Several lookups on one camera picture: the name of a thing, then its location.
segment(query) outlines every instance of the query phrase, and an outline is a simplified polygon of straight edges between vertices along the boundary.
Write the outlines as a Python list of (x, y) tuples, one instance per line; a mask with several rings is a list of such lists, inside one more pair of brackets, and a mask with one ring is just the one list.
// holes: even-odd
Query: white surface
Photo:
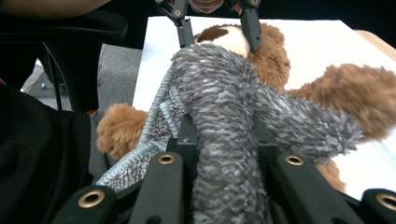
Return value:
[[(341, 21), (267, 21), (285, 36), (291, 61), (286, 89), (298, 89), (323, 75), (327, 66), (341, 63), (384, 66), (396, 72), (396, 62), (371, 45)], [(191, 17), (194, 34), (212, 25), (239, 24), (239, 20)], [(172, 55), (179, 50), (175, 25), (165, 17), (148, 20), (142, 63), (134, 93), (134, 107), (149, 111), (152, 100), (168, 70)], [(365, 189), (396, 191), (396, 131), (383, 142), (358, 146), (358, 151), (335, 158), (346, 191), (360, 199)]]

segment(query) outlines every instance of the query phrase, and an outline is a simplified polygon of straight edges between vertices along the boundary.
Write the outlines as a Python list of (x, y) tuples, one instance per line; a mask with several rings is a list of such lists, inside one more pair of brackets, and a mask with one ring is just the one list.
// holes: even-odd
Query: plush toy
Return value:
[[(274, 26), (262, 23), (262, 44), (254, 53), (249, 52), (248, 42), (237, 25), (208, 28), (196, 35), (195, 41), (198, 45), (216, 44), (247, 58), (253, 64), (259, 80), (281, 93), (355, 116), (363, 132), (361, 141), (385, 137), (395, 125), (396, 77), (384, 68), (331, 65), (314, 82), (305, 84), (299, 90), (285, 91), (290, 61), (283, 48), (284, 36)], [(110, 107), (97, 128), (99, 150), (116, 160), (133, 150), (146, 117), (147, 112), (129, 105)], [(326, 162), (326, 165), (318, 164), (318, 169), (332, 186), (345, 191), (344, 183), (338, 178), (336, 164), (333, 161)]]
[(258, 79), (248, 60), (230, 50), (193, 45), (172, 58), (136, 149), (97, 184), (119, 192), (142, 180), (153, 156), (181, 132), (184, 115), (192, 118), (199, 136), (188, 223), (271, 223), (253, 118), (266, 125), (281, 152), (314, 163), (356, 150), (361, 137), (353, 116), (276, 90)]

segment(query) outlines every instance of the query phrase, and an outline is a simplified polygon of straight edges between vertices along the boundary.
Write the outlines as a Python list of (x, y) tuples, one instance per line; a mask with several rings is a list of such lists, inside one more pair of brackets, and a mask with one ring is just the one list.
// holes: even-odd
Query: gray knitted plush toy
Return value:
[(281, 150), (314, 162), (356, 149), (361, 130), (353, 117), (280, 93), (235, 53), (200, 45), (181, 49), (172, 60), (137, 149), (97, 184), (120, 191), (142, 179), (150, 158), (177, 137), (188, 113), (201, 150), (192, 191), (194, 223), (271, 223), (253, 116), (267, 125)]

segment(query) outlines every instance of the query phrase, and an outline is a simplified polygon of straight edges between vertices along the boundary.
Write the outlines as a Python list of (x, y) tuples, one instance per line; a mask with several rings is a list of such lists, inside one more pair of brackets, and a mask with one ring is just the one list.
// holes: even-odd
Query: stuffed animal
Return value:
[[(290, 61), (283, 48), (284, 36), (274, 26), (265, 23), (261, 26), (262, 44), (254, 53), (249, 52), (248, 42), (237, 25), (210, 27), (196, 35), (195, 41), (197, 44), (220, 45), (247, 58), (258, 78), (279, 92), (352, 114), (361, 124), (361, 141), (387, 136), (389, 129), (396, 124), (396, 77), (393, 73), (384, 68), (358, 67), (354, 64), (331, 65), (314, 82), (305, 84), (299, 90), (285, 91)], [(133, 150), (146, 117), (146, 112), (129, 105), (110, 107), (97, 128), (99, 150), (116, 160)], [(333, 187), (345, 191), (345, 184), (338, 178), (339, 171), (333, 161), (326, 165), (319, 164), (318, 169)]]

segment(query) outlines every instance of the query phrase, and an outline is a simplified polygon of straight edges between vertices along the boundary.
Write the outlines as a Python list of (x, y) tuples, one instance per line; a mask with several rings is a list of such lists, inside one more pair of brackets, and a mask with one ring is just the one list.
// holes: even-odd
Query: gray floor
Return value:
[[(103, 45), (99, 61), (98, 94), (99, 110), (92, 122), (92, 148), (90, 170), (94, 182), (115, 162), (97, 152), (96, 126), (106, 110), (117, 103), (132, 104), (139, 64), (142, 56), (140, 49), (126, 49)], [(33, 95), (42, 103), (56, 107), (55, 92), (41, 65), (37, 64), (33, 74), (26, 80), (23, 91)], [(67, 91), (61, 91), (63, 110), (71, 110)]]

